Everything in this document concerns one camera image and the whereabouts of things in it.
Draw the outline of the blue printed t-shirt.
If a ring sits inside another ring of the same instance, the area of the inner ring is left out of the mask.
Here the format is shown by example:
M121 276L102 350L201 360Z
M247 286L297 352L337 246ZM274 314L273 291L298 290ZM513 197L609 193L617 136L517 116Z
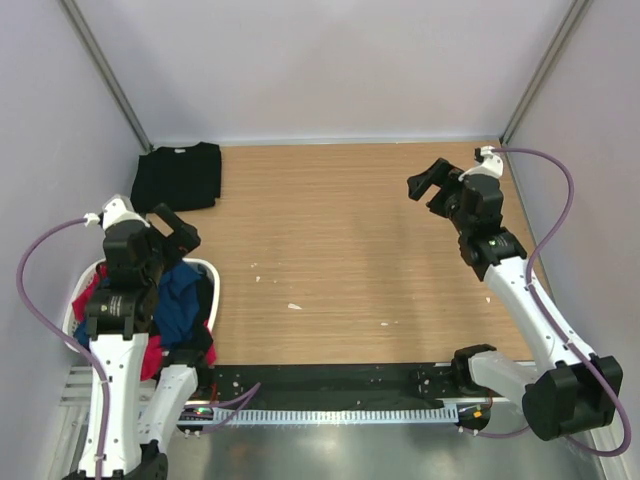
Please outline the blue printed t-shirt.
M154 312L161 346L171 349L191 340L195 329L207 324L212 298L211 281L196 267L182 261L165 273Z

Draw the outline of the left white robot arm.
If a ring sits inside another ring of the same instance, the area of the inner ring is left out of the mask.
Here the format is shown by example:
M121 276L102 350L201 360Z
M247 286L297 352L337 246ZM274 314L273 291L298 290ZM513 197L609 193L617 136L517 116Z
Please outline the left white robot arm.
M212 387L207 371L220 292L217 270L189 258L194 226L166 205L155 214L164 235L128 198L108 200L91 222L104 233L104 260L87 269L97 282L63 330L85 332L70 348L93 364L88 432L73 479L164 479L166 447L187 400Z

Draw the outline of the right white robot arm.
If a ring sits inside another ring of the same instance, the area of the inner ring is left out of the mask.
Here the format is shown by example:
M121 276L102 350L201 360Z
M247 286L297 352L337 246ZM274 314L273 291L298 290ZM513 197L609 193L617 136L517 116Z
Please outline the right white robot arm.
M544 441L608 426L622 368L579 337L528 271L526 250L502 224L502 168L498 157L467 171L440 158L407 180L414 201L436 188L429 211L452 223L462 259L503 303L535 362L524 367L488 344L466 347L454 354L451 384L465 396L488 389L518 405Z

